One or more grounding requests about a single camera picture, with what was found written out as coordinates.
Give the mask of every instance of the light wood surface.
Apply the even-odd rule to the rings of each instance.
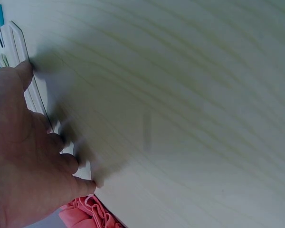
[[[47,112],[125,225],[285,228],[285,0],[3,10],[23,30]]]

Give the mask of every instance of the blue clip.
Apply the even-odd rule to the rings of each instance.
[[[2,11],[2,5],[0,4],[0,27],[4,25],[4,18],[3,18],[3,11]]]

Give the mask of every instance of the blurred hand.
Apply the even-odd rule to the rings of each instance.
[[[24,91],[33,76],[26,61],[0,69],[0,227],[19,228],[39,221],[95,183],[73,177],[78,163],[60,154],[59,135],[48,133],[42,114],[27,109]]]

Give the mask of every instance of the human skin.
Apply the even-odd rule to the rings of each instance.
[[[23,93],[32,76],[28,61],[0,69],[0,228],[37,222],[96,188],[73,176],[75,157],[60,154],[60,136],[48,133],[45,116],[27,109]]]

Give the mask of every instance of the pink fabric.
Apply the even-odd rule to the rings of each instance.
[[[93,195],[76,198],[61,208],[59,216],[67,228],[124,228]]]

